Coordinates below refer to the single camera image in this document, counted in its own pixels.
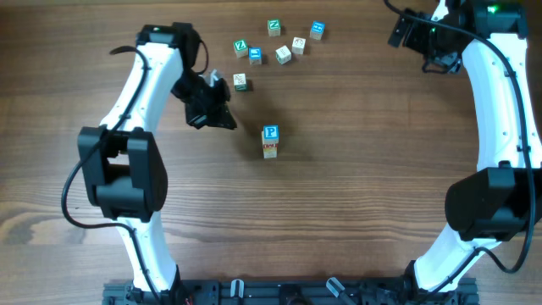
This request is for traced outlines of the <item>blue P wooden block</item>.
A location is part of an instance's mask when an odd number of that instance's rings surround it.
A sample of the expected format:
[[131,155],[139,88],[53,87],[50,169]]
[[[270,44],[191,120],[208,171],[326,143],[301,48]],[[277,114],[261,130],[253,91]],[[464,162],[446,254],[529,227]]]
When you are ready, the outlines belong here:
[[271,145],[279,143],[279,127],[277,125],[265,125],[262,131],[263,144]]

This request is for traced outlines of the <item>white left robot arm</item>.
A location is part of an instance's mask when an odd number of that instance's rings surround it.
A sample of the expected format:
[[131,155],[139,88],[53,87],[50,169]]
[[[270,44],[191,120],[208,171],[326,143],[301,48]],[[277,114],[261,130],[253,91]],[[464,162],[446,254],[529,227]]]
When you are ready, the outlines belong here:
[[74,226],[89,230],[70,214],[69,187],[77,172],[84,175],[91,205],[120,233],[132,269],[132,281],[106,285],[105,304],[191,304],[193,298],[165,241],[161,210],[168,175],[154,133],[169,96],[185,105],[185,121],[233,130],[237,124],[227,102],[226,81],[194,71],[203,41],[190,23],[144,25],[135,45],[112,54],[135,53],[135,61],[119,99],[97,127],[78,135],[80,159],[64,184],[61,209]]

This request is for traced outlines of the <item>plain A wooden block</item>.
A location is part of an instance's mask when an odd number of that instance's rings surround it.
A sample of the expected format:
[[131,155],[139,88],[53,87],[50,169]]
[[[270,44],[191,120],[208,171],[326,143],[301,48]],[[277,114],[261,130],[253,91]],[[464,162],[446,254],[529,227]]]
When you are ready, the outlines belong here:
[[264,149],[263,157],[264,158],[277,158],[278,151],[276,149]]

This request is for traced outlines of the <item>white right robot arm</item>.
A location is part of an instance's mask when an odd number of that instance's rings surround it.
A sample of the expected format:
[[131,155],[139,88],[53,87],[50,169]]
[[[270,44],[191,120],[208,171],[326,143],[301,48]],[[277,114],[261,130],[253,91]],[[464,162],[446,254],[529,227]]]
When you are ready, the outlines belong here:
[[410,262],[397,296],[402,302],[459,297],[460,279],[482,257],[523,236],[516,273],[541,218],[541,140],[534,121],[526,57],[528,22],[521,3],[442,1],[432,14],[397,11],[389,43],[423,56],[423,72],[467,71],[478,125],[473,175],[445,195],[446,224],[431,248]]

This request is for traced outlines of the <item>red M wooden block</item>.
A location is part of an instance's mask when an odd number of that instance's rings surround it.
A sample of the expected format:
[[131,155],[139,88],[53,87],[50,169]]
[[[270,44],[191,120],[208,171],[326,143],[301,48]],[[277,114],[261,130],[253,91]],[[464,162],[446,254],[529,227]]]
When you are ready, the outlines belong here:
[[276,150],[278,149],[278,143],[264,143],[263,144],[264,150]]

